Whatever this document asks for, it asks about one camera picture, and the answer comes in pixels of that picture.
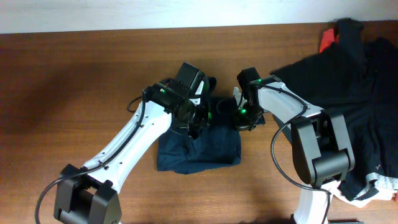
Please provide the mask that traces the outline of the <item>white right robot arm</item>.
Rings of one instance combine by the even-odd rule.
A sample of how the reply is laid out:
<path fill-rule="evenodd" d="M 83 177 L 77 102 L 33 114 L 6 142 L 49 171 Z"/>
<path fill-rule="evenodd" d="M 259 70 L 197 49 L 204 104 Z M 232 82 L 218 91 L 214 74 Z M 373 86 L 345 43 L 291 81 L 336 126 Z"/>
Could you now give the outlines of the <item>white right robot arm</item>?
<path fill-rule="evenodd" d="M 305 101 L 275 75 L 261 78 L 254 67 L 242 70 L 237 81 L 234 96 L 238 108 L 233 113 L 236 129 L 251 131 L 264 113 L 272 113 L 279 125 L 271 140 L 272 160 L 277 160 L 274 147 L 279 134 L 291 143 L 301 183 L 275 164 L 286 180 L 301 189 L 291 223 L 328 223 L 332 191 L 355 165 L 343 114 Z"/>

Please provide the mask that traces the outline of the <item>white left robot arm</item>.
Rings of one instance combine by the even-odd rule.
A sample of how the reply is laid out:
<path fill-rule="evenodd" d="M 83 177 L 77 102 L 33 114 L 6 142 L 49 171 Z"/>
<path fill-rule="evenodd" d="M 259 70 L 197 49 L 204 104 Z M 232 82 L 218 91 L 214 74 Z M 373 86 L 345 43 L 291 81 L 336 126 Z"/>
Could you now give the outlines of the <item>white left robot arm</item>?
<path fill-rule="evenodd" d="M 152 143 L 170 128 L 197 138 L 211 118 L 210 94 L 216 80 L 183 63 L 175 78 L 143 90 L 132 118 L 81 168 L 67 165 L 57 183 L 54 218 L 62 223 L 121 221 L 119 193 Z"/>

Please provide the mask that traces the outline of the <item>navy blue shorts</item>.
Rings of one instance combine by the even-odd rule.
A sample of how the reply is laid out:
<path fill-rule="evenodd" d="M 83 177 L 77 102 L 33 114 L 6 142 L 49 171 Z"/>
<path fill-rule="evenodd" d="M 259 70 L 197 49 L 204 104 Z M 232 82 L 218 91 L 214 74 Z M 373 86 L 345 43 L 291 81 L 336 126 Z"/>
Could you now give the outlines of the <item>navy blue shorts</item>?
<path fill-rule="evenodd" d="M 209 169 L 230 167 L 241 162 L 241 138 L 232 114 L 243 108 L 243 96 L 211 96 L 216 78 L 207 78 L 198 97 L 190 98 L 200 127 L 172 126 L 159 137 L 157 170 L 194 174 Z"/>

